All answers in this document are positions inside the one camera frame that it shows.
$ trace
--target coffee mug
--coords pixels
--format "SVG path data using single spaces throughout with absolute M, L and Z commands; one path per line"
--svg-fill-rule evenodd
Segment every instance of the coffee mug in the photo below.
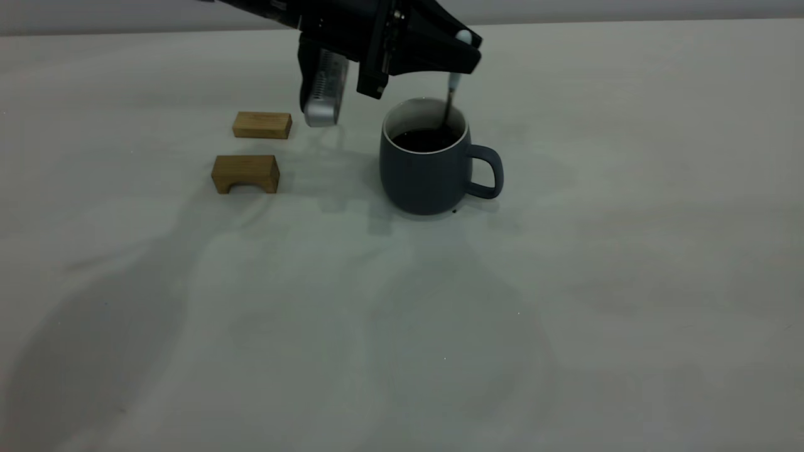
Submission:
M 503 161 L 496 151 L 472 144 L 469 124 L 458 109 L 450 110 L 446 124 L 454 136 L 452 144 L 428 142 L 438 137 L 427 133 L 421 140 L 409 139 L 411 132 L 439 129 L 445 107 L 440 99 L 411 99 L 391 109 L 383 121 L 379 176 L 388 198 L 406 212 L 417 215 L 446 212 L 466 193 L 493 199 L 503 189 Z M 399 146 L 402 141 L 405 147 Z M 493 187 L 472 182 L 473 158 L 491 165 Z

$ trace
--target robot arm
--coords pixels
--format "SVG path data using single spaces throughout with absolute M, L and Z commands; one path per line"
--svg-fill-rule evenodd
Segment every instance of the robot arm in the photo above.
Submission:
M 301 31 L 299 100 L 310 125 L 337 122 L 348 60 L 360 63 L 357 91 L 376 99 L 388 76 L 469 74 L 480 61 L 482 38 L 455 39 L 466 26 L 435 0 L 220 1 Z

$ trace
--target coffee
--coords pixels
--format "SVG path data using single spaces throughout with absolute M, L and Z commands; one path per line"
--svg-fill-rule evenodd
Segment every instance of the coffee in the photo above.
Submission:
M 450 147 L 459 138 L 460 136 L 453 129 L 440 127 L 438 129 L 409 130 L 392 141 L 402 149 L 427 154 Z

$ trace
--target mug handle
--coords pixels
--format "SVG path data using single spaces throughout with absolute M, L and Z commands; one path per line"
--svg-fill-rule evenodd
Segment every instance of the mug handle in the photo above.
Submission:
M 494 172 L 494 187 L 486 187 L 469 181 L 466 193 L 483 199 L 494 199 L 499 196 L 500 191 L 503 191 L 505 176 L 503 174 L 503 161 L 497 151 L 485 146 L 471 145 L 469 146 L 469 156 L 491 165 L 491 170 Z

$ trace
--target gray wall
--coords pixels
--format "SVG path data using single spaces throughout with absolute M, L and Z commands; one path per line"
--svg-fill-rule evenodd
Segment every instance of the gray wall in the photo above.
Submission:
M 441 0 L 468 24 L 803 16 L 804 0 Z M 192 0 L 0 0 L 0 35 L 275 27 Z

